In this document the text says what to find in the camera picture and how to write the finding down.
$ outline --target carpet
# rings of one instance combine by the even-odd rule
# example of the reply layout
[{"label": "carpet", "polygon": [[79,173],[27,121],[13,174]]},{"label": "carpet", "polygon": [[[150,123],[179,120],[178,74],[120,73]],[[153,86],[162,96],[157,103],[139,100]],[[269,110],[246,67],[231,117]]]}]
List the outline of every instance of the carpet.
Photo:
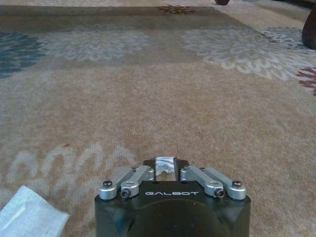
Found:
[{"label": "carpet", "polygon": [[251,236],[314,236],[316,51],[300,40],[309,9],[0,4],[0,208],[26,185],[70,213],[63,236],[94,236],[103,180],[176,156],[244,183]]}]

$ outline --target white tissue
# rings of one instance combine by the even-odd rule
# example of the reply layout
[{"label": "white tissue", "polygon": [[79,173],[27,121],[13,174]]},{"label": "white tissue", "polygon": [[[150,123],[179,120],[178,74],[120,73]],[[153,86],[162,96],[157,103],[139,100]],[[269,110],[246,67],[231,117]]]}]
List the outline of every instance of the white tissue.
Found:
[{"label": "white tissue", "polygon": [[173,159],[175,157],[157,157],[156,158],[156,176],[161,175],[162,172],[174,172]]},{"label": "white tissue", "polygon": [[0,211],[0,237],[58,237],[69,218],[22,186]]}]

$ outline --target logo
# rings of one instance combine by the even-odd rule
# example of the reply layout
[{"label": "logo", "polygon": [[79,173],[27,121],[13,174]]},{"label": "logo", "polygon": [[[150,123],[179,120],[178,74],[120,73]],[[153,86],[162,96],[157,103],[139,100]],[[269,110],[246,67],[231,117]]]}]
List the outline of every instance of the logo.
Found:
[{"label": "logo", "polygon": [[145,192],[145,195],[148,196],[188,196],[188,195],[194,195],[196,196],[198,192]]}]

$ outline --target metal bracket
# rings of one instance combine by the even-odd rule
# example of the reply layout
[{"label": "metal bracket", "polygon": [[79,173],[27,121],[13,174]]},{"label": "metal bracket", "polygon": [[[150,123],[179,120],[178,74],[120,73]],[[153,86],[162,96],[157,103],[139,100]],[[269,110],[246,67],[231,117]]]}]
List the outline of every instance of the metal bracket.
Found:
[{"label": "metal bracket", "polygon": [[224,186],[224,190],[230,198],[236,200],[243,200],[246,198],[246,188],[240,181],[232,181],[214,168],[203,169],[203,172],[209,177],[221,182]]},{"label": "metal bracket", "polygon": [[139,193],[139,186],[145,180],[154,180],[155,171],[147,165],[138,167],[128,180],[121,183],[121,196],[123,198],[131,198]]},{"label": "metal bracket", "polygon": [[204,187],[207,195],[215,198],[222,198],[225,195],[221,182],[212,179],[194,165],[185,166],[181,169],[181,181],[197,181]]},{"label": "metal bracket", "polygon": [[99,190],[99,197],[102,200],[114,199],[118,189],[121,188],[121,196],[131,198],[139,193],[139,186],[144,180],[154,179],[155,171],[147,165],[142,165],[137,169],[122,167],[112,180],[103,183]]},{"label": "metal bracket", "polygon": [[116,176],[109,180],[109,185],[103,185],[99,190],[99,197],[102,200],[111,200],[117,196],[117,188],[120,186],[121,182],[129,179],[134,174],[134,170],[130,167],[122,167],[117,171]]}]

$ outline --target red floral motif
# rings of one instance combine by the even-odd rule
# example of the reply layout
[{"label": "red floral motif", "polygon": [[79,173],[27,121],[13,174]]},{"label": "red floral motif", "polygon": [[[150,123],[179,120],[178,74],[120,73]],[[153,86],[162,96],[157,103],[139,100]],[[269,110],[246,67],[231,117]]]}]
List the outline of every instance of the red floral motif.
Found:
[{"label": "red floral motif", "polygon": [[316,67],[303,68],[296,74],[296,76],[310,79],[310,80],[300,80],[299,83],[303,87],[312,89],[314,92],[314,96],[316,96]]},{"label": "red floral motif", "polygon": [[158,7],[158,9],[160,11],[167,12],[167,13],[174,14],[174,15],[190,15],[190,14],[194,14],[197,12],[196,10],[194,10],[190,6],[180,6],[180,5],[160,6],[160,7]]}]

